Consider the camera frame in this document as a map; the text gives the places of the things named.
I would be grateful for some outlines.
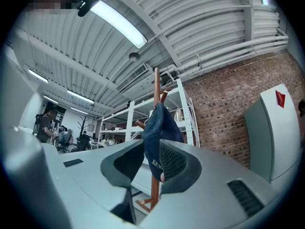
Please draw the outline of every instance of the brick wall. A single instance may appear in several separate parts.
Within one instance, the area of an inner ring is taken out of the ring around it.
[[[281,83],[297,110],[298,102],[305,99],[305,76],[287,51],[258,56],[185,82],[196,112],[201,147],[222,152],[249,167],[244,112],[261,92]],[[304,124],[300,129],[304,137]]]

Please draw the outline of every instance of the hanging blue cloth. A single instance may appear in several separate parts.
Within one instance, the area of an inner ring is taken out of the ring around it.
[[[161,181],[163,168],[160,162],[160,139],[183,143],[180,129],[163,103],[157,103],[145,126],[142,138],[144,139],[144,151],[152,175],[158,181]]]

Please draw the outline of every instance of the round ceiling fixture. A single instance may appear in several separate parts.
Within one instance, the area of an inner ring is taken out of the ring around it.
[[[82,0],[81,3],[77,6],[79,10],[77,15],[80,17],[85,16],[89,10],[98,3],[99,0]]]
[[[129,54],[129,59],[131,61],[138,61],[140,59],[140,55],[137,52],[132,52]]]

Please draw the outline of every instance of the red sticker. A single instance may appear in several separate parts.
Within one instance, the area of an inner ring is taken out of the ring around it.
[[[284,109],[285,94],[282,94],[282,93],[278,92],[277,90],[275,91],[275,93],[276,93],[276,98],[277,98],[278,105],[280,105]]]

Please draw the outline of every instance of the wooden coat rack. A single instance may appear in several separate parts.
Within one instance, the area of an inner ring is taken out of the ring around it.
[[[162,97],[160,99],[160,71],[159,68],[154,69],[155,72],[155,80],[154,80],[154,107],[156,107],[157,103],[164,103],[167,91],[164,91]],[[143,130],[145,129],[145,125],[141,121],[136,121],[136,125],[141,127]],[[136,203],[147,212],[150,212],[159,201],[159,181],[153,177],[152,175],[152,189],[151,189],[151,198],[143,199],[141,201],[137,200]],[[148,208],[145,204],[151,204],[151,207]]]

